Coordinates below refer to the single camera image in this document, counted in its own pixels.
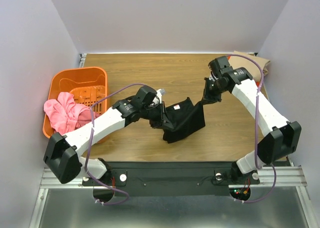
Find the black t shirt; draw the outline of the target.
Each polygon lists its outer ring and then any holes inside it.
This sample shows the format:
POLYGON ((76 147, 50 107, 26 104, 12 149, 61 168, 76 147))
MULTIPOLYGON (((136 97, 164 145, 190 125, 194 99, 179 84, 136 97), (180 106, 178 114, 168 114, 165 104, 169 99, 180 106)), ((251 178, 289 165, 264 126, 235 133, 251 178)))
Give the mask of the black t shirt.
POLYGON ((185 100, 165 107, 172 122, 172 130, 163 130, 162 139, 167 143, 183 140, 206 126, 203 104, 185 100))

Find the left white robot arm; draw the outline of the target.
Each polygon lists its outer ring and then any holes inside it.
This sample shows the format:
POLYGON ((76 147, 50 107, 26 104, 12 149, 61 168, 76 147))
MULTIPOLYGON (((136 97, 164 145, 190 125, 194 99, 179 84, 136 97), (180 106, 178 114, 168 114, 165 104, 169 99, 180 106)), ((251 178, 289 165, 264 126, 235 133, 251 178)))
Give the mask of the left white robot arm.
POLYGON ((115 102, 100 117, 65 135, 54 133, 47 144, 44 162, 61 184, 77 177, 91 177, 99 184, 108 184, 111 172, 102 159, 83 157, 92 145, 111 133, 127 127, 141 118, 151 122, 153 128, 172 129, 162 100, 164 89, 155 90, 144 85, 130 99, 115 102))

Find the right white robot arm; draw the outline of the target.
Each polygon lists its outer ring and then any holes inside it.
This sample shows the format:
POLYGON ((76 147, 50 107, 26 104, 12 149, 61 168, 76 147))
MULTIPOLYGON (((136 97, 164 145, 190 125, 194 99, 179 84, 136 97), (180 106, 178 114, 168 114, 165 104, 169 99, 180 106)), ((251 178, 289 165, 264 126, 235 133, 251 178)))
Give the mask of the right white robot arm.
POLYGON ((302 127, 290 122, 269 102, 261 86, 245 68, 233 68, 227 56, 209 62, 210 76, 205 79, 202 102, 213 104, 222 100, 222 93, 230 92, 254 118, 255 133, 261 132, 261 141, 254 139, 254 150, 231 165, 232 181, 241 183, 252 171, 294 153, 302 127))

